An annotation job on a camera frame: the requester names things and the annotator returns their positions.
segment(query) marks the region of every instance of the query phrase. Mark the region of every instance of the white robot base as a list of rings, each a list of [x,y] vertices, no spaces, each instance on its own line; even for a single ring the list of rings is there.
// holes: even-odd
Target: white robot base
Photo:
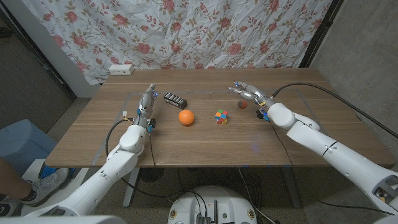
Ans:
[[[181,195],[170,209],[168,224],[257,223],[253,206],[237,192],[216,185],[197,187],[193,191],[198,199],[192,191]]]

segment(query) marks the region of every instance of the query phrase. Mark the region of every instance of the black box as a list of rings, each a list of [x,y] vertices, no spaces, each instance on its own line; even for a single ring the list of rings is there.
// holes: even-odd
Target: black box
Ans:
[[[186,99],[176,96],[173,93],[166,93],[164,96],[164,101],[183,110],[188,106]]]

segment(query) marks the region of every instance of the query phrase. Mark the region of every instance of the rubik's cube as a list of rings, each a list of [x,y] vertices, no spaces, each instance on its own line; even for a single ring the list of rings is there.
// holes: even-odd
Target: rubik's cube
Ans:
[[[228,112],[225,110],[218,110],[216,114],[216,121],[217,124],[226,124],[227,119],[226,116],[228,115]]]

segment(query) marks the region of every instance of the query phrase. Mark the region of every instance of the floral curtain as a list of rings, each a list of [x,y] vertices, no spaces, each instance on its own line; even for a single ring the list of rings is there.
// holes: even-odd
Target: floral curtain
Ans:
[[[331,0],[22,0],[90,84],[135,69],[297,67]]]

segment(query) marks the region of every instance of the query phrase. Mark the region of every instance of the white power strip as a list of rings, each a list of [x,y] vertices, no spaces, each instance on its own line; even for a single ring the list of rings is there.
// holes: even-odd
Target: white power strip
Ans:
[[[112,65],[109,71],[111,75],[131,75],[134,67],[132,65]]]

